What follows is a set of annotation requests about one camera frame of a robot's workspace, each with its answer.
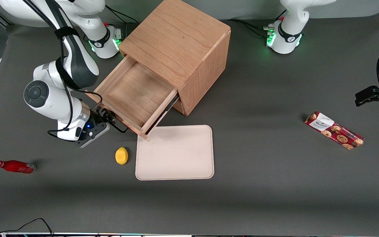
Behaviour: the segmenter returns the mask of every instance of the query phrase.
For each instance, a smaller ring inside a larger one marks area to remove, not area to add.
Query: cookie picture
[[[339,142],[341,142],[341,143],[343,143],[343,144],[345,144],[345,143],[347,143],[347,138],[345,137],[345,136],[343,136],[343,135],[337,135],[337,140],[339,140]]]
[[[361,139],[356,139],[354,142],[357,144],[357,146],[360,146],[364,143],[364,141],[362,141]]]
[[[328,137],[328,138],[331,138],[331,132],[327,131],[327,130],[324,130],[321,132],[324,136]]]
[[[340,131],[340,127],[339,126],[332,126],[331,128],[330,128],[333,132],[337,132],[338,133],[338,131]]]
[[[310,120],[315,120],[317,118],[316,114],[311,114],[307,117],[307,120],[305,120],[304,123],[308,123]]]
[[[353,149],[353,146],[349,145],[349,144],[343,144],[342,145],[344,148],[346,148],[347,150],[352,150]]]

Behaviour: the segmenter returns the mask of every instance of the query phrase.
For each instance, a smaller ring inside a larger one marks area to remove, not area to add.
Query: open drawer
[[[166,80],[128,55],[96,88],[102,107],[139,136],[148,134],[178,99],[178,91]],[[88,94],[99,102],[97,96]]]

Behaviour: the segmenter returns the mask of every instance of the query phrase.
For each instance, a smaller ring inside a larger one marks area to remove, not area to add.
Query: wall
[[[162,0],[106,0],[111,8],[142,21]],[[271,19],[284,8],[278,0],[184,0],[186,3],[217,19]],[[15,24],[41,26],[14,18],[0,6],[0,11]],[[311,18],[361,17],[379,13],[379,0],[338,0],[335,3],[309,8]],[[100,17],[109,23],[119,23],[118,18],[105,9]]]

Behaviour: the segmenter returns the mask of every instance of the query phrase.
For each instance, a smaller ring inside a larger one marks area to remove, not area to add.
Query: gray table
[[[38,169],[0,169],[0,231],[43,217],[56,232],[379,236],[379,103],[354,103],[356,92],[376,85],[379,15],[310,20],[289,55],[229,24],[223,75],[189,117],[173,110],[161,122],[211,126],[215,175],[151,182],[134,176],[132,132],[111,130],[84,149],[45,133],[55,121],[22,95],[33,69],[59,56],[58,42],[48,28],[9,27],[0,64],[0,159]],[[97,84],[121,60],[93,58]],[[364,136],[364,145],[346,150],[304,125],[316,110]],[[124,166],[114,160],[121,146],[130,155]],[[36,223],[24,231],[46,229]]]

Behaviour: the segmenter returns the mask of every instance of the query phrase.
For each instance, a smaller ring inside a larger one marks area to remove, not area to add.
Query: label
[[[333,124],[334,124],[334,121],[331,118],[320,113],[317,119],[310,123],[310,126],[322,132],[326,130],[327,128],[333,126]]]

